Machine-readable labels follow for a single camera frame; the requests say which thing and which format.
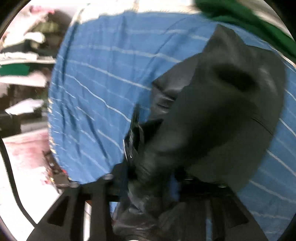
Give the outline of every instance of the green object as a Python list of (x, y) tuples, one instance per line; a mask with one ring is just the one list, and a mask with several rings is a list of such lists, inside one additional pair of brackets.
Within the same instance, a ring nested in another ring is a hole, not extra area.
[(30, 67), (26, 64), (7, 64), (2, 65), (0, 68), (0, 76), (7, 75), (23, 75), (29, 74)]
[(39, 23), (33, 32), (41, 32), (43, 34), (56, 33), (59, 31), (59, 25), (53, 21), (48, 21), (45, 23)]
[(279, 28), (261, 20), (252, 10), (236, 0), (195, 0), (195, 3), (207, 18), (242, 27), (296, 62), (295, 41)]

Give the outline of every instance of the white stripe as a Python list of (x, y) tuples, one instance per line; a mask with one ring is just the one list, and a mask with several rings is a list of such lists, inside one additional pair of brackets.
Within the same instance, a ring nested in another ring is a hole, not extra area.
[(65, 88), (64, 88), (64, 91), (65, 91), (68, 95), (70, 95), (71, 97), (73, 97), (74, 99), (76, 99), (76, 97), (73, 96), (73, 95), (71, 95), (68, 91), (66, 91)]
[(279, 119), (283, 124), (284, 124), (284, 126), (285, 127), (287, 127), (287, 129), (290, 131), (290, 132), (292, 132), (292, 134), (296, 137), (296, 133), (280, 118)]
[(296, 86), (296, 84), (293, 81), (291, 81), (291, 80), (289, 80), (289, 83), (291, 83), (291, 84), (293, 84), (293, 85)]
[(58, 113), (60, 116), (63, 116), (60, 112), (57, 112), (56, 110), (54, 112)]
[(92, 176), (92, 174), (89, 172), (89, 170), (88, 170), (87, 168), (84, 168), (84, 165), (82, 165), (81, 162), (77, 161), (75, 158), (73, 158), (73, 157), (72, 157), (71, 155), (69, 155), (68, 153), (67, 153), (67, 156), (68, 156), (71, 160), (73, 160), (75, 163), (77, 163), (78, 165), (80, 165), (80, 166), (81, 166), (81, 167), (82, 167), (82, 168), (88, 173), (88, 175), (90, 175), (91, 178), (95, 180), (95, 178)]
[(79, 106), (76, 106), (78, 110), (81, 110), (85, 115), (87, 115), (89, 118), (91, 118), (94, 121), (94, 118), (92, 118), (89, 114), (87, 114), (83, 109), (81, 109)]
[(95, 159), (90, 157), (88, 154), (86, 154), (84, 151), (81, 151), (81, 154), (86, 156), (88, 159), (90, 159), (96, 166), (98, 166), (104, 173), (109, 173), (105, 168), (103, 168)]
[(279, 231), (274, 231), (274, 232), (269, 232), (269, 231), (267, 231), (267, 232), (264, 232), (265, 234), (277, 234)]
[[(95, 80), (89, 78), (89, 77), (86, 76), (83, 72), (77, 71), (77, 73), (83, 75), (83, 76), (84, 76), (85, 78), (87, 78), (88, 80), (90, 80), (90, 81), (94, 82), (95, 84), (99, 85), (100, 87), (106, 89), (106, 91), (107, 91), (108, 93), (111, 93), (111, 94), (113, 94), (113, 95), (115, 95), (115, 96), (117, 96), (117, 97), (119, 97), (119, 98), (122, 98), (122, 99), (126, 100), (127, 102), (129, 102), (131, 105), (135, 106), (135, 104), (134, 104), (133, 102), (131, 102), (128, 98), (123, 97), (123, 96), (121, 96), (121, 95), (118, 95), (117, 93), (114, 93), (114, 92), (108, 90), (107, 87), (106, 87), (105, 85), (102, 85), (102, 84), (98, 83), (97, 81), (95, 81)], [(150, 109), (147, 108), (147, 107), (140, 106), (140, 108), (142, 108), (143, 110), (148, 110), (148, 111), (150, 111)]]
[(52, 125), (52, 127), (54, 127), (54, 128), (60, 128), (62, 130), (62, 128), (60, 126)]
[(88, 136), (89, 139), (91, 139), (92, 142), (96, 142), (96, 140), (94, 138), (92, 138), (87, 132), (85, 132), (84, 130), (80, 130), (82, 133), (84, 133), (85, 135)]
[(62, 101), (62, 100), (60, 100), (60, 99), (56, 99), (56, 98), (54, 98), (54, 97), (50, 97), (51, 99), (53, 99), (53, 100), (56, 100), (56, 101)]
[(72, 135), (69, 135), (69, 137), (70, 137), (73, 141), (75, 141), (77, 144), (79, 144), (78, 140), (76, 140)]
[(93, 110), (93, 112), (98, 115), (100, 118), (102, 118), (104, 121), (106, 121), (112, 128), (118, 130), (118, 132), (120, 132), (122, 135), (126, 135), (126, 132), (123, 132), (122, 130), (120, 130), (117, 126), (114, 126), (110, 123), (110, 121), (108, 121), (104, 116), (100, 115), (98, 112), (96, 112), (95, 110)]
[(113, 140), (112, 138), (110, 138), (109, 136), (105, 135), (103, 132), (101, 132), (100, 130), (97, 129), (97, 131), (102, 135), (104, 136), (105, 138), (107, 138), (109, 141), (111, 141), (115, 146), (117, 146), (119, 148), (119, 150), (121, 151), (121, 153), (123, 153), (123, 150), (120, 148), (120, 145), (115, 141)]
[(116, 46), (112, 46), (112, 47), (108, 47), (108, 46), (104, 46), (104, 45), (75, 45), (75, 46), (71, 46), (72, 48), (93, 48), (93, 49), (100, 49), (100, 50), (105, 50), (105, 51), (117, 51), (123, 54), (130, 54), (130, 55), (138, 55), (138, 56), (143, 56), (143, 57), (147, 57), (147, 58), (163, 58), (166, 61), (172, 62), (172, 63), (180, 63), (181, 60), (170, 57), (166, 54), (163, 53), (148, 53), (148, 52), (142, 52), (142, 51), (138, 51), (138, 50), (130, 50), (130, 49), (121, 49), (118, 48)]
[(270, 214), (261, 214), (261, 213), (258, 213), (258, 212), (255, 212), (255, 211), (249, 211), (253, 216), (257, 216), (257, 217), (264, 217), (264, 218), (278, 218), (278, 219), (283, 219), (283, 220), (291, 220), (290, 218), (287, 218), (287, 217), (283, 217), (283, 216), (280, 216), (280, 215), (270, 215)]
[(287, 202), (289, 202), (289, 203), (296, 204), (296, 201), (295, 201), (295, 200), (292, 200), (292, 199), (289, 199), (289, 198), (283, 197), (282, 195), (280, 195), (280, 194), (278, 194), (278, 193), (276, 193), (276, 192), (274, 192), (274, 191), (272, 191), (272, 190), (267, 189), (266, 187), (264, 187), (264, 186), (261, 185), (261, 184), (258, 184), (258, 183), (254, 182), (254, 181), (252, 181), (252, 180), (250, 180), (249, 182), (250, 182), (251, 184), (253, 184), (254, 186), (260, 188), (261, 190), (263, 190), (263, 191), (265, 191), (265, 192), (267, 192), (267, 193), (269, 193), (269, 194), (271, 194), (271, 195), (274, 195), (274, 196), (278, 197), (279, 199), (281, 199), (281, 200), (283, 200), (283, 201), (287, 201)]
[(130, 68), (130, 69), (135, 69), (135, 70), (137, 70), (137, 71), (141, 71), (141, 72), (148, 72), (148, 71), (153, 71), (154, 72), (154, 74), (156, 75), (156, 76), (161, 76), (162, 74), (163, 74), (163, 72), (162, 71), (154, 71), (152, 68), (139, 68), (139, 67), (137, 67), (137, 66), (135, 66), (135, 65), (130, 65), (130, 64), (126, 64), (126, 63), (122, 63), (122, 62), (115, 62), (115, 61), (112, 61), (112, 59), (110, 59), (110, 58), (103, 58), (102, 56), (96, 56), (96, 58), (97, 59), (102, 59), (104, 62), (106, 62), (106, 61), (108, 61), (109, 60), (109, 63), (110, 64), (116, 64), (116, 65), (120, 65), (120, 66), (124, 66), (124, 67), (128, 67), (128, 68)]
[(284, 62), (284, 65), (287, 66), (290, 70), (292, 70), (296, 74), (295, 70), (293, 70), (289, 65), (285, 64), (285, 62)]
[(106, 31), (109, 33), (116, 33), (118, 31), (125, 31), (129, 34), (182, 34), (187, 35), (193, 39), (199, 39), (203, 41), (208, 41), (209, 38), (199, 36), (196, 34), (190, 34), (186, 29), (171, 29), (171, 30), (159, 30), (159, 29), (150, 29), (150, 30), (135, 30), (135, 29), (125, 29), (125, 28), (101, 28), (97, 32)]
[(69, 74), (65, 74), (65, 75), (68, 76), (69, 78), (73, 78), (73, 79), (75, 79), (75, 80), (78, 82), (78, 84), (81, 85), (83, 88), (85, 88), (90, 94), (92, 94), (94, 97), (96, 97), (97, 99), (99, 99), (100, 101), (102, 101), (102, 102), (106, 105), (107, 108), (109, 108), (109, 109), (111, 109), (111, 110), (114, 110), (114, 111), (117, 112), (118, 114), (122, 115), (122, 116), (123, 116), (128, 122), (131, 122), (131, 120), (130, 120), (129, 118), (127, 118), (127, 116), (126, 116), (125, 114), (123, 114), (123, 113), (120, 112), (119, 110), (113, 108), (112, 106), (109, 106), (109, 105), (106, 103), (105, 100), (103, 100), (101, 97), (99, 97), (99, 96), (95, 95), (94, 93), (92, 93), (92, 92), (91, 92), (86, 86), (84, 86), (83, 84), (81, 84), (81, 83), (79, 82), (79, 80), (77, 80), (74, 76), (71, 76), (71, 75), (69, 75)]
[(296, 155), (292, 152), (292, 150), (289, 148), (289, 147), (287, 147), (287, 144), (286, 143), (284, 143), (282, 140), (280, 140), (279, 138), (277, 138), (277, 137), (275, 137), (275, 139), (279, 142), (279, 143), (281, 143), (282, 145), (283, 145), (283, 147), (285, 147), (291, 154), (292, 154), (292, 156), (293, 157), (295, 157), (295, 159), (296, 159)]
[(286, 164), (284, 163), (280, 158), (278, 158), (276, 155), (274, 155), (272, 152), (269, 150), (266, 150), (267, 153), (272, 156), (274, 159), (276, 159), (280, 164), (282, 164), (290, 173), (293, 174), (294, 177), (296, 177), (296, 173)]
[(86, 103), (89, 103), (89, 101), (87, 99), (84, 99), (82, 96), (78, 95), (79, 99), (84, 100)]
[(292, 98), (296, 101), (296, 98), (294, 97), (294, 95), (292, 95), (288, 90), (285, 89), (285, 91), (290, 95), (292, 96)]
[(70, 109), (69, 109), (64, 103), (62, 103), (62, 105), (67, 109), (67, 113), (68, 113), (69, 115), (73, 116), (75, 120), (80, 121), (75, 115), (73, 115), (73, 114), (70, 112), (71, 110), (70, 110)]
[(131, 81), (131, 80), (127, 80), (127, 79), (121, 78), (121, 77), (119, 77), (119, 76), (117, 76), (117, 75), (114, 75), (114, 74), (109, 73), (108, 71), (106, 71), (106, 70), (104, 70), (104, 69), (101, 69), (101, 68), (98, 68), (98, 67), (92, 66), (92, 65), (90, 65), (90, 64), (88, 64), (88, 63), (81, 63), (81, 62), (76, 61), (76, 60), (66, 60), (66, 61), (67, 61), (67, 62), (70, 62), (70, 63), (75, 63), (75, 64), (79, 64), (79, 65), (82, 65), (82, 66), (89, 67), (89, 68), (91, 68), (91, 69), (94, 69), (94, 70), (97, 70), (97, 71), (99, 71), (99, 72), (102, 72), (103, 74), (106, 74), (106, 75), (108, 75), (108, 76), (110, 76), (110, 77), (113, 77), (113, 78), (115, 78), (115, 79), (117, 79), (117, 80), (123, 81), (123, 82), (125, 82), (125, 83), (131, 84), (131, 85), (134, 85), (134, 86), (137, 86), (137, 87), (140, 87), (140, 88), (142, 88), (142, 89), (146, 89), (146, 90), (149, 90), (149, 91), (151, 90), (151, 88), (149, 88), (149, 87), (146, 87), (146, 86), (141, 85), (141, 84), (139, 84), (139, 83), (135, 83), (135, 82), (133, 82), (133, 81)]
[(286, 110), (289, 111), (289, 113), (296, 119), (296, 115), (294, 115), (294, 113), (288, 107), (286, 107)]
[(265, 205), (265, 203), (264, 202), (262, 202), (259, 198), (257, 198), (257, 197), (249, 197), (249, 196), (247, 196), (247, 195), (239, 195), (239, 198), (240, 198), (240, 200), (242, 200), (242, 199), (249, 199), (249, 200), (251, 200), (252, 202), (255, 202), (257, 205), (261, 205), (261, 204), (264, 204)]
[(291, 187), (289, 187), (287, 185), (287, 183), (282, 182), (281, 180), (279, 180), (278, 178), (274, 177), (271, 173), (269, 173), (268, 171), (266, 171), (265, 169), (263, 169), (262, 167), (259, 167), (258, 170), (260, 172), (262, 172), (263, 174), (265, 174), (266, 176), (270, 177), (272, 180), (274, 180), (276, 183), (284, 186), (285, 188), (291, 190), (293, 193), (296, 193), (296, 189), (293, 189)]

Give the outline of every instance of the blue cloth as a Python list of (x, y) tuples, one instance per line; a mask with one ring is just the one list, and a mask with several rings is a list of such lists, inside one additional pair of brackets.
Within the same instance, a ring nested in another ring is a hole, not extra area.
[[(121, 162), (134, 105), (140, 103), (146, 120), (151, 82), (201, 52), (216, 25), (202, 15), (125, 12), (69, 28), (53, 71), (49, 123), (55, 157), (73, 180), (95, 181)], [(223, 25), (246, 44), (272, 50), (253, 34)], [(238, 193), (271, 241), (296, 212), (296, 72), (283, 62), (288, 81), (277, 133)]]

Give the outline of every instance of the white wall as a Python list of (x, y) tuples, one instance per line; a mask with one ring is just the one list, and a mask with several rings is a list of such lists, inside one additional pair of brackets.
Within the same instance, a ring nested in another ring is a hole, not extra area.
[(55, 8), (72, 18), (77, 8), (85, 3), (85, 0), (31, 0), (29, 5)]

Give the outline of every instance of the black cloth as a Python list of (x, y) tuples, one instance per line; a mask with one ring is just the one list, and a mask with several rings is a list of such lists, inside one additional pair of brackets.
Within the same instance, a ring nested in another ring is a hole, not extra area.
[(153, 82), (150, 119), (163, 118), (139, 162), (143, 183), (184, 165), (234, 191), (256, 172), (283, 107), (285, 68), (218, 25), (203, 52)]
[[(210, 202), (213, 240), (266, 241), (233, 191), (265, 154), (285, 81), (273, 52), (245, 45), (221, 25), (202, 53), (157, 78), (150, 120), (133, 125), (132, 118), (126, 138), (128, 193), (115, 211), (114, 233), (125, 240), (204, 241), (202, 210)], [(182, 183), (177, 204), (168, 194), (172, 173)], [(224, 186), (229, 192), (220, 191)]]

